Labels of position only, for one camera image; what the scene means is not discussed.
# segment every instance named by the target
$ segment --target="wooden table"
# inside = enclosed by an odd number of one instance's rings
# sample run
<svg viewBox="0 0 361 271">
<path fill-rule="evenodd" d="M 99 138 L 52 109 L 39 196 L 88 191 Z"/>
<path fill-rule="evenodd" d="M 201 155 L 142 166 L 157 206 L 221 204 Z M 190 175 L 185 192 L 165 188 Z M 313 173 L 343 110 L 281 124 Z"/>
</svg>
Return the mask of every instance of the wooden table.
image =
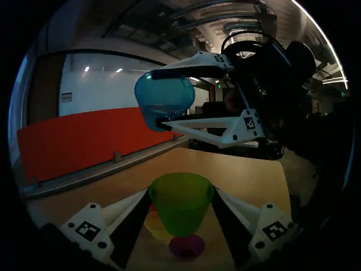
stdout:
<svg viewBox="0 0 361 271">
<path fill-rule="evenodd" d="M 167 173 L 189 172 L 206 177 L 213 185 L 254 206 L 275 203 L 291 215 L 288 188 L 283 168 L 267 161 L 176 148 L 100 181 L 58 195 L 28 202 L 33 216 L 62 225 L 89 202 L 102 207 L 122 200 L 148 187 Z M 174 261 L 167 245 L 157 243 L 145 227 L 141 230 L 127 270 L 207 269 L 232 270 L 233 260 L 212 207 L 197 232 L 206 242 L 206 250 L 197 264 Z"/>
</svg>

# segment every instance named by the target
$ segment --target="sign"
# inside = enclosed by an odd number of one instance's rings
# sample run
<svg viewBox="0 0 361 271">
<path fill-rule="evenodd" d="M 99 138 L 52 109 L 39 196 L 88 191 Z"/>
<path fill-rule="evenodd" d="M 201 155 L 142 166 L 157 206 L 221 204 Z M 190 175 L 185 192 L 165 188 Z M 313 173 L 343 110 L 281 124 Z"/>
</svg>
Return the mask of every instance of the sign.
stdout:
<svg viewBox="0 0 361 271">
<path fill-rule="evenodd" d="M 62 103 L 71 102 L 72 99 L 73 99 L 73 93 L 72 92 L 62 93 L 62 95 L 61 95 L 61 102 Z"/>
</svg>

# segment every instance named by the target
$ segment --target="screw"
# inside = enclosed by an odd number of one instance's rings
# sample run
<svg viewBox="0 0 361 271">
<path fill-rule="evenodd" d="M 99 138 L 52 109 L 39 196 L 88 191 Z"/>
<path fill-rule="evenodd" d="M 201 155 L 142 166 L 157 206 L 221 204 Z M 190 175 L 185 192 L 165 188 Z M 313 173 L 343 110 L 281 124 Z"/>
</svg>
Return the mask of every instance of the screw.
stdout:
<svg viewBox="0 0 361 271">
<path fill-rule="evenodd" d="M 292 228 L 295 227 L 295 223 L 290 222 L 290 223 L 288 223 L 287 227 L 288 227 L 289 229 L 292 229 Z"/>
<path fill-rule="evenodd" d="M 107 247 L 106 242 L 99 242 L 98 247 L 99 248 L 106 248 Z"/>
<path fill-rule="evenodd" d="M 255 247 L 260 249 L 260 248 L 264 248 L 264 242 L 263 241 L 259 241 L 255 244 Z"/>
</svg>

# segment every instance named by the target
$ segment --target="fluorescent light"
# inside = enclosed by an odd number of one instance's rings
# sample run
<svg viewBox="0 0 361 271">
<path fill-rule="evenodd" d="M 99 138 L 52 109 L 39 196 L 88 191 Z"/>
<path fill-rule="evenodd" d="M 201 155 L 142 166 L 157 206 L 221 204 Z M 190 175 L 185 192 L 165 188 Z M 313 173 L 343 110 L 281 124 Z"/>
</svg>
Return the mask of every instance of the fluorescent light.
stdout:
<svg viewBox="0 0 361 271">
<path fill-rule="evenodd" d="M 200 82 L 200 80 L 199 80 L 199 79 L 194 78 L 194 77 L 189 77 L 189 79 L 193 79 L 194 81 Z"/>
<path fill-rule="evenodd" d="M 347 80 L 336 80 L 336 81 L 329 81 L 329 82 L 323 82 L 322 84 L 330 84 L 330 83 L 337 83 L 337 82 L 348 82 Z"/>
<path fill-rule="evenodd" d="M 143 72 L 149 72 L 149 70 L 134 70 L 134 71 L 143 71 Z"/>
<path fill-rule="evenodd" d="M 330 47 L 330 50 L 331 52 L 333 53 L 333 56 L 335 57 L 335 60 L 338 64 L 338 66 L 340 67 L 340 71 L 341 71 L 341 74 L 342 74 L 342 77 L 343 77 L 343 80 L 344 80 L 344 83 L 345 83 L 345 88 L 348 89 L 348 86 L 347 86 L 347 80 L 346 80 L 346 76 L 345 76 L 345 73 L 343 72 L 343 67 L 341 65 L 341 62 L 340 60 L 338 59 L 337 55 L 336 55 L 336 52 L 335 52 L 335 49 L 333 48 L 331 42 L 329 41 L 329 39 L 326 37 L 325 33 L 322 31 L 321 27 L 316 23 L 316 21 L 311 17 L 311 15 L 308 14 L 308 12 L 299 4 L 297 3 L 295 0 L 292 0 L 292 2 L 298 6 L 298 8 L 300 10 L 302 10 L 306 16 L 314 23 L 314 25 L 317 27 L 317 29 L 319 30 L 319 32 L 322 34 L 322 36 L 324 37 L 324 39 L 326 40 L 328 46 Z"/>
<path fill-rule="evenodd" d="M 330 81 L 330 80 L 335 80 L 335 79 L 343 79 L 343 77 L 335 77 L 335 78 L 325 79 L 325 80 L 322 80 L 322 82 L 324 82 L 324 81 Z"/>
<path fill-rule="evenodd" d="M 246 55 L 243 59 L 247 58 L 249 55 L 251 55 L 252 53 L 249 53 L 248 55 Z"/>
</svg>

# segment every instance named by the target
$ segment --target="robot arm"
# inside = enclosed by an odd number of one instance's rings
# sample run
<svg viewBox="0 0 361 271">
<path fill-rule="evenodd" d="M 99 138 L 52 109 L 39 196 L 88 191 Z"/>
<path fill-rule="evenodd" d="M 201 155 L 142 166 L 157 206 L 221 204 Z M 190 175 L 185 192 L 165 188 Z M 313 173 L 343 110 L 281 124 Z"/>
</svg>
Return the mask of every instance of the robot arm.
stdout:
<svg viewBox="0 0 361 271">
<path fill-rule="evenodd" d="M 185 77 L 222 79 L 229 72 L 233 71 L 234 67 L 226 55 L 199 51 L 193 57 L 164 66 L 160 70 L 171 70 Z M 241 92 L 244 104 L 248 105 L 242 90 L 237 86 L 236 88 L 237 91 Z M 255 140 L 264 137 L 261 120 L 257 111 L 248 107 L 239 117 L 197 119 L 178 117 L 171 120 L 165 116 L 164 118 L 157 119 L 157 127 L 187 135 L 191 138 L 216 145 L 221 149 L 232 146 L 258 147 L 258 143 Z M 222 136 L 217 136 L 201 130 L 202 128 L 226 128 L 226 130 Z"/>
<path fill-rule="evenodd" d="M 147 219 L 150 204 L 148 189 L 105 208 L 89 203 L 60 230 L 98 261 L 122 270 Z M 212 207 L 236 266 L 263 262 L 301 230 L 273 203 L 257 208 L 217 188 Z"/>
</svg>

